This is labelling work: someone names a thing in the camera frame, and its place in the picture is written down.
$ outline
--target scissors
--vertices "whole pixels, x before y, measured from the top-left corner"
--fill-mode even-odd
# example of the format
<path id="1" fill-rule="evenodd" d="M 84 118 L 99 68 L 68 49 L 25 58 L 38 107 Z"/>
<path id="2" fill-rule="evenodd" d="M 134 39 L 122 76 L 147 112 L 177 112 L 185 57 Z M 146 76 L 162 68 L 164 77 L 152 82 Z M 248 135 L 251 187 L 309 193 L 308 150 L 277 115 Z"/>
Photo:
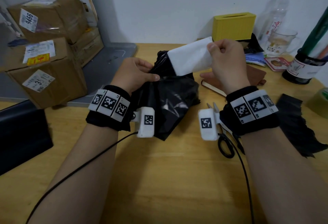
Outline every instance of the scissors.
<path id="1" fill-rule="evenodd" d="M 213 102 L 213 107 L 207 103 L 208 108 L 213 108 L 215 113 L 219 113 L 220 110 L 217 107 L 217 105 L 215 104 L 215 102 Z M 235 156 L 235 151 L 234 148 L 232 146 L 232 142 L 231 140 L 228 138 L 227 136 L 227 132 L 229 132 L 231 134 L 231 136 L 234 138 L 234 140 L 237 143 L 237 147 L 238 149 L 240 149 L 240 151 L 245 155 L 245 151 L 244 151 L 244 147 L 242 146 L 242 144 L 240 143 L 240 136 L 236 135 L 235 133 L 233 133 L 222 121 L 219 122 L 219 125 L 221 126 L 222 129 L 222 133 L 218 133 L 219 140 L 217 142 L 217 146 L 219 147 L 220 152 L 222 153 L 223 156 L 225 156 L 226 158 L 233 158 Z M 222 149 L 222 142 L 225 142 L 230 154 L 226 153 L 223 149 Z"/>

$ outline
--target black mesh pen holder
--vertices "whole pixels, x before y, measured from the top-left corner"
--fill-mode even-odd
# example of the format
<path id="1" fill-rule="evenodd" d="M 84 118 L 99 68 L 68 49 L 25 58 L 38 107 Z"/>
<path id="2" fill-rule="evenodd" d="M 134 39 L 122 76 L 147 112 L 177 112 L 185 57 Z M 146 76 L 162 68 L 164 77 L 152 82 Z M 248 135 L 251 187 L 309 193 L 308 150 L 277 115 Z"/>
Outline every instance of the black mesh pen holder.
<path id="1" fill-rule="evenodd" d="M 299 49 L 294 60 L 282 73 L 282 77 L 295 84 L 308 84 L 326 62 L 304 55 Z"/>

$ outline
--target white tissue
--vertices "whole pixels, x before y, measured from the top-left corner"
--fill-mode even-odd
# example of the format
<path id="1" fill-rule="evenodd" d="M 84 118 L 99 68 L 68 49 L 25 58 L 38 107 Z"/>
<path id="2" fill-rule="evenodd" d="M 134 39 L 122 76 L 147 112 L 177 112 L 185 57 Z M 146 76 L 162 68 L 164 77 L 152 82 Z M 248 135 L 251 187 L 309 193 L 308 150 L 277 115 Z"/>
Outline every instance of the white tissue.
<path id="1" fill-rule="evenodd" d="M 208 37 L 167 52 L 176 75 L 183 76 L 210 68 L 212 57 L 207 44 L 211 42 L 212 37 Z"/>

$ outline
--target mug handle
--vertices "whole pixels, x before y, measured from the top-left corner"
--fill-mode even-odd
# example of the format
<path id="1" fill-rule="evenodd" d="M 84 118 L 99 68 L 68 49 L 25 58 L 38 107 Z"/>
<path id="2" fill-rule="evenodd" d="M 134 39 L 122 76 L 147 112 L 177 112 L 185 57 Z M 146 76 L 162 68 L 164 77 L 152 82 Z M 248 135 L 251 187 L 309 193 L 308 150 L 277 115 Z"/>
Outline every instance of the mug handle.
<path id="1" fill-rule="evenodd" d="M 292 49 L 291 51 L 287 51 L 287 50 L 286 50 L 284 53 L 282 53 L 282 55 L 290 54 L 290 53 L 294 52 L 295 50 L 297 50 L 297 49 L 300 47 L 300 45 L 301 45 L 303 39 L 302 39 L 302 38 L 299 38 L 299 37 L 295 37 L 294 39 L 298 39 L 298 41 L 297 41 L 297 45 L 295 46 L 295 48 Z"/>

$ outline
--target black wrist strap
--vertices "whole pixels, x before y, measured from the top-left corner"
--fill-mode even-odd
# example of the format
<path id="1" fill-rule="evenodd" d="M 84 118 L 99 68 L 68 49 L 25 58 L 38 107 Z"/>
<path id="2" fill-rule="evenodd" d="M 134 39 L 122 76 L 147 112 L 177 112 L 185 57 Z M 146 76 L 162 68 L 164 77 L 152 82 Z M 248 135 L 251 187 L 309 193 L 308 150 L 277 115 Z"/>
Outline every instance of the black wrist strap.
<path id="1" fill-rule="evenodd" d="M 220 120 L 236 135 L 279 126 L 277 107 L 265 90 L 255 86 L 239 89 L 226 97 Z"/>
<path id="2" fill-rule="evenodd" d="M 130 95 L 117 86 L 107 85 L 97 91 L 89 105 L 87 123 L 110 127 L 116 131 L 130 131 L 133 110 Z"/>

